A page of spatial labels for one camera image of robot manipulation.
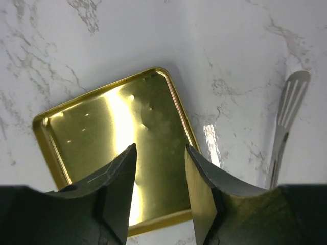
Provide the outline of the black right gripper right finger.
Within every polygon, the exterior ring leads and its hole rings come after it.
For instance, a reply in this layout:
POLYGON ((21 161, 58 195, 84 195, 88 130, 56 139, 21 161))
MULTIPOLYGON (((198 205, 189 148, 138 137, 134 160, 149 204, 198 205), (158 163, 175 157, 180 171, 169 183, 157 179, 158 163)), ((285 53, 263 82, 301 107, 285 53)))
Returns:
POLYGON ((197 244, 326 244, 326 185, 248 184, 185 147, 197 244))

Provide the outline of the metal tongs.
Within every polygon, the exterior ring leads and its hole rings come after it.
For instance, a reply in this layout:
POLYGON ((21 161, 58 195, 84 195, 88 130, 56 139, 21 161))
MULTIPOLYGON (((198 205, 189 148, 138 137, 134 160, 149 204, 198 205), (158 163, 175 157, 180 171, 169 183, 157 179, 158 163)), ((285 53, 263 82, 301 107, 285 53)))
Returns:
POLYGON ((291 126, 302 105, 310 80, 310 73, 300 70, 290 74, 285 82, 279 100, 271 161, 265 183, 266 189, 274 189, 277 186, 283 153, 291 126))

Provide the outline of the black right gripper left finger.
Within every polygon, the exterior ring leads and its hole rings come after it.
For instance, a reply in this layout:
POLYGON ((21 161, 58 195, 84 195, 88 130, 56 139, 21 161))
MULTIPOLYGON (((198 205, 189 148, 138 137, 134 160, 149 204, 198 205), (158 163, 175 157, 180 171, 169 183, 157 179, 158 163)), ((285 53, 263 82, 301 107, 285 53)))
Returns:
POLYGON ((59 191, 1 187, 1 244, 125 244, 137 150, 59 191))

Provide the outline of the gold tin lid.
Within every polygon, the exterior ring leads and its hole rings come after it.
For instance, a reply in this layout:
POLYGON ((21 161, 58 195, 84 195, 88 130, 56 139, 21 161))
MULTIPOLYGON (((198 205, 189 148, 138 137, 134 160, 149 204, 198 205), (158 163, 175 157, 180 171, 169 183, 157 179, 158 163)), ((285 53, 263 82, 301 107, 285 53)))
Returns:
POLYGON ((129 236, 191 220, 184 150, 198 142, 166 69, 153 67, 58 105, 32 127, 58 188, 136 145, 129 236))

